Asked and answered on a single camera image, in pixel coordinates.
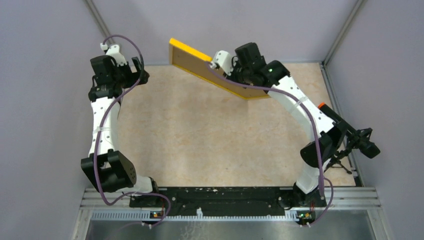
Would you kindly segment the yellow picture frame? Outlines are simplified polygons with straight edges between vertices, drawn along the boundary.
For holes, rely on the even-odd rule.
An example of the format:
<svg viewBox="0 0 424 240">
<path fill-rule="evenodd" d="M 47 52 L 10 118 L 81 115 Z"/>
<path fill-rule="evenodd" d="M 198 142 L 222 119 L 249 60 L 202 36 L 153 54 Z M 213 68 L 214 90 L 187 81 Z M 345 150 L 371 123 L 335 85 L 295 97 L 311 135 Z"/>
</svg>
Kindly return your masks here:
<svg viewBox="0 0 424 240">
<path fill-rule="evenodd" d="M 175 39 L 171 38 L 169 44 L 169 63 L 201 80 L 225 90 L 244 100 L 267 99 L 269 96 L 262 90 L 243 88 L 219 79 L 209 71 L 206 63 L 213 58 L 205 53 Z"/>
</svg>

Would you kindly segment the brown frame backing board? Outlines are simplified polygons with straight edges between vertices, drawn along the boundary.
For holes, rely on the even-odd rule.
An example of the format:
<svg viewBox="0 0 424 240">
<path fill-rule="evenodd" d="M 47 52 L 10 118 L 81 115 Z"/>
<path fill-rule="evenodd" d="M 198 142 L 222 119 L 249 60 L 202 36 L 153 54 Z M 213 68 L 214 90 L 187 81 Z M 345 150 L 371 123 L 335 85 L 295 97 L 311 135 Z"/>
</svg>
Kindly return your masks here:
<svg viewBox="0 0 424 240">
<path fill-rule="evenodd" d="M 203 54 L 202 52 L 196 50 L 194 54 L 191 54 L 184 48 L 170 45 L 169 61 L 173 66 L 178 67 L 181 70 L 184 70 L 185 72 L 237 97 L 246 100 L 255 97 L 255 91 L 229 84 L 212 73 L 206 63 L 206 61 L 208 63 L 211 61 L 211 57 Z"/>
</svg>

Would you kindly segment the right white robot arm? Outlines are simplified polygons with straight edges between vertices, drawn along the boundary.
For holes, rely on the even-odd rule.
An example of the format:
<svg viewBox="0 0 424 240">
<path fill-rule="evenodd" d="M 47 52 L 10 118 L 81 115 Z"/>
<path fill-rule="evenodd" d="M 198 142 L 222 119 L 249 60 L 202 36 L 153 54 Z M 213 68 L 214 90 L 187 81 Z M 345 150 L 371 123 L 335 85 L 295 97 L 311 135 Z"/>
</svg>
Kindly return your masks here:
<svg viewBox="0 0 424 240">
<path fill-rule="evenodd" d="M 300 150 L 304 166 L 293 192 L 294 202 L 307 206 L 314 198 L 313 191 L 318 190 L 320 196 L 324 194 L 324 172 L 342 144 L 346 124 L 337 122 L 314 105 L 280 61 L 266 62 L 256 43 L 236 48 L 235 57 L 229 79 L 266 92 L 291 114 L 309 138 L 309 143 Z"/>
</svg>

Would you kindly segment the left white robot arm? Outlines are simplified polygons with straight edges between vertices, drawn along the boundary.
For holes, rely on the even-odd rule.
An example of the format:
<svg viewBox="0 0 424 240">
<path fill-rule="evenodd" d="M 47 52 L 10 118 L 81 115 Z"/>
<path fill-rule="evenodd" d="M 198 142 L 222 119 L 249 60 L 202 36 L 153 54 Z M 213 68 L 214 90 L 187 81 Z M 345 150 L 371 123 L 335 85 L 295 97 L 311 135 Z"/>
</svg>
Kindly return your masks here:
<svg viewBox="0 0 424 240">
<path fill-rule="evenodd" d="M 148 82 L 142 56 L 133 57 L 135 71 L 110 55 L 90 60 L 94 71 L 88 92 L 93 113 L 92 142 L 88 157 L 80 166 L 96 190 L 142 193 L 141 200 L 149 207 L 160 202 L 156 182 L 148 176 L 139 176 L 134 164 L 119 150 L 118 118 L 123 94 L 135 86 Z"/>
</svg>

